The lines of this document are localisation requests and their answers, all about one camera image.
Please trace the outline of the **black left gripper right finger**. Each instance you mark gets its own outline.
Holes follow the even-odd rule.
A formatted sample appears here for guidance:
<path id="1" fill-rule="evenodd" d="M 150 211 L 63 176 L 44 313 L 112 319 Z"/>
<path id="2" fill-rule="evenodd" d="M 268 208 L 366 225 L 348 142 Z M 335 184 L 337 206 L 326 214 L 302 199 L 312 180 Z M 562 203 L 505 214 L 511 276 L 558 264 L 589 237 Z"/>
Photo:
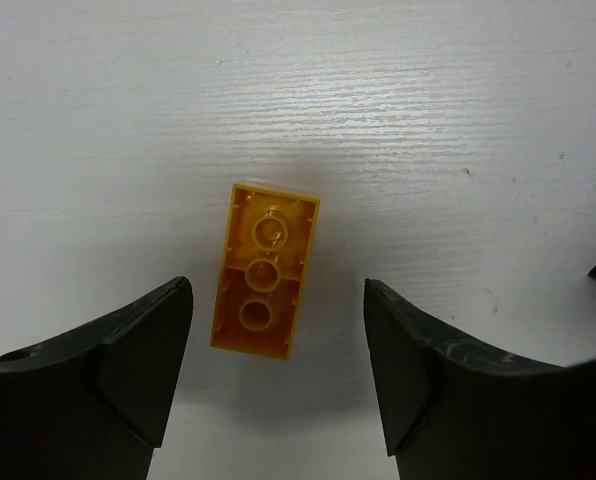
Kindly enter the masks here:
<path id="1" fill-rule="evenodd" d="M 596 479 L 596 358 L 481 341 L 381 281 L 363 317 L 387 453 L 403 479 Z"/>

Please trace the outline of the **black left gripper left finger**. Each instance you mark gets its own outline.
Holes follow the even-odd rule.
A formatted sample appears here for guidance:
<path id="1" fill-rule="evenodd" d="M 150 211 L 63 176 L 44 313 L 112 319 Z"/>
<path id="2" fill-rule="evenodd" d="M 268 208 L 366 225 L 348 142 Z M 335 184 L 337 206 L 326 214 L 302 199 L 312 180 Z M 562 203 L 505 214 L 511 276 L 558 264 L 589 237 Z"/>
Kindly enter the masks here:
<path id="1" fill-rule="evenodd" d="M 144 479 L 167 428 L 193 314 L 176 277 L 0 356 L 0 479 Z"/>

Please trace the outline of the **yellow 2x4 lego brick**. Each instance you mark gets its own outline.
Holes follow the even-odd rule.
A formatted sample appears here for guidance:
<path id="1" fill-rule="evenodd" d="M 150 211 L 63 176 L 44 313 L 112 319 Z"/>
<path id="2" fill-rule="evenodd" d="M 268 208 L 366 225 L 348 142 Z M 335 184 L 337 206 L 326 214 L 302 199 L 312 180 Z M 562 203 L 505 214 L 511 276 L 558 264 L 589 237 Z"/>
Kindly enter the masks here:
<path id="1" fill-rule="evenodd" d="M 233 186 L 212 347 L 290 358 L 319 208 L 313 196 Z"/>

